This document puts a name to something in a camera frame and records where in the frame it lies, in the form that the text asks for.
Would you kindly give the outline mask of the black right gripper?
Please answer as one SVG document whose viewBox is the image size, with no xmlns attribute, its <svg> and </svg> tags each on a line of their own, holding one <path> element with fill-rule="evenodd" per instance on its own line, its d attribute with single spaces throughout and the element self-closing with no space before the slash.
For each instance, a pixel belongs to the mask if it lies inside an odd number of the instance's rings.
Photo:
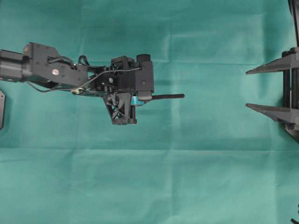
<svg viewBox="0 0 299 224">
<path fill-rule="evenodd" d="M 299 141 L 299 66 L 291 68 L 288 58 L 276 59 L 246 72 L 249 74 L 283 71 L 283 107 L 246 104 L 246 107 L 262 113 L 275 122 L 288 122 L 284 129 Z"/>
</svg>

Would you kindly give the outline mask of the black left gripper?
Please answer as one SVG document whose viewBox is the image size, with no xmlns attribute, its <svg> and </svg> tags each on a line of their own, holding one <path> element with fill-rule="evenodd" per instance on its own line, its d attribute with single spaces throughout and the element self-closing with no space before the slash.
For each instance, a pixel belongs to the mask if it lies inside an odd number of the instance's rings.
<svg viewBox="0 0 299 224">
<path fill-rule="evenodd" d="M 135 59 L 121 56 L 111 60 L 107 66 L 88 66 L 88 71 L 93 73 L 89 79 L 104 72 L 100 77 L 90 82 L 86 88 L 86 95 L 103 99 L 109 117 L 114 125 L 136 124 L 135 106 L 131 105 L 131 99 L 135 95 L 133 81 L 130 76 L 135 72 L 132 69 L 138 67 Z"/>
</svg>

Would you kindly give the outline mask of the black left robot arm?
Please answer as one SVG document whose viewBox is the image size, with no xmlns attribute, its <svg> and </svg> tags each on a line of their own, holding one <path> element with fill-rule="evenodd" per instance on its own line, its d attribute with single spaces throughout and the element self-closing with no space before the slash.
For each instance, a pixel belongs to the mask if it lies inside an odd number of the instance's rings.
<svg viewBox="0 0 299 224">
<path fill-rule="evenodd" d="M 73 95 L 102 98 L 114 125 L 136 124 L 133 92 L 122 91 L 118 78 L 137 70 L 132 60 L 123 68 L 120 63 L 92 66 L 86 56 L 77 63 L 61 56 L 54 47 L 28 43 L 23 52 L 1 50 L 0 79 L 28 83 L 39 92 L 67 91 Z"/>
</svg>

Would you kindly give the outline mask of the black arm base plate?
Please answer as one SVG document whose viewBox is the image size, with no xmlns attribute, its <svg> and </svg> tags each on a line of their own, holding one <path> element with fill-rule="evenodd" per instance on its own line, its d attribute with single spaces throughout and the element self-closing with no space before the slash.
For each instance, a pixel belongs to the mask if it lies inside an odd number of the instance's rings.
<svg viewBox="0 0 299 224">
<path fill-rule="evenodd" d="M 5 120 L 6 95 L 0 90 L 0 130 L 4 127 Z"/>
</svg>

